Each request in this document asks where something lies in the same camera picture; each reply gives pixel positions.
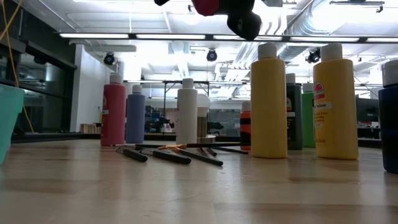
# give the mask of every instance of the white paint bottle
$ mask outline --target white paint bottle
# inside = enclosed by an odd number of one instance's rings
[[[177,144],[197,142],[197,97],[198,92],[193,88],[193,79],[184,78],[182,89],[177,93]]]

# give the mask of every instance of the white bottle cap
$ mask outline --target white bottle cap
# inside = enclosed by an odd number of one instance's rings
[[[321,48],[321,60],[326,62],[333,59],[343,58],[343,46],[341,43],[332,43]]]
[[[142,86],[141,85],[133,85],[132,93],[142,93]]]
[[[392,60],[381,66],[383,87],[398,83],[398,60]]]
[[[286,83],[287,84],[294,84],[296,83],[296,74],[288,73],[286,74]]]
[[[121,77],[119,74],[116,72],[112,72],[111,76],[109,77],[109,82],[110,83],[119,83],[122,84],[123,82],[123,77]]]
[[[182,80],[182,88],[193,88],[193,79],[192,78],[184,78]]]
[[[303,92],[313,91],[313,83],[304,83],[303,84]]]
[[[243,112],[243,111],[251,111],[251,102],[250,102],[250,100],[245,100],[245,101],[242,102],[242,110],[241,110],[241,112]]]
[[[277,56],[276,45],[274,43],[261,44],[258,46],[257,51],[259,60],[264,58],[276,58]]]

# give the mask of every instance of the yellow cable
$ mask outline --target yellow cable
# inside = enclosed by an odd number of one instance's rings
[[[19,10],[19,6],[21,6],[22,1],[23,0],[19,1],[18,7],[17,7],[16,11],[14,12],[14,14],[12,15],[11,20],[10,20],[10,22],[8,24],[7,24],[7,17],[6,17],[6,7],[4,5],[4,1],[2,1],[2,13],[3,13],[3,16],[4,16],[4,25],[6,25],[6,29],[1,34],[0,40],[2,39],[3,34],[6,34],[7,43],[8,43],[8,50],[9,50],[10,59],[11,59],[12,71],[14,73],[14,79],[15,79],[15,83],[16,83],[16,87],[17,88],[19,88],[19,82],[18,82],[17,72],[16,72],[16,69],[15,69],[14,59],[13,59],[13,56],[12,56],[12,49],[11,49],[11,43],[10,43],[10,36],[8,34],[8,28],[11,25],[11,22],[14,19],[15,15],[17,14],[17,12]],[[29,119],[29,117],[27,115],[27,111],[26,111],[25,105],[22,105],[22,107],[24,109],[24,114],[25,114],[26,120],[29,123],[30,130],[32,131],[32,133],[34,133],[35,131],[33,129],[32,123],[30,122],[30,119]]]

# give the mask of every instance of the green paint bottle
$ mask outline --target green paint bottle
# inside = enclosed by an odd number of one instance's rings
[[[315,130],[313,122],[313,84],[303,84],[303,143],[304,147],[315,147]]]

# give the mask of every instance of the wooden table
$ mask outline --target wooden table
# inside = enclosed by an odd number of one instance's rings
[[[152,157],[142,164],[98,140],[12,146],[0,166],[0,223],[398,223],[398,175],[381,150],[358,161],[218,151],[223,167]]]

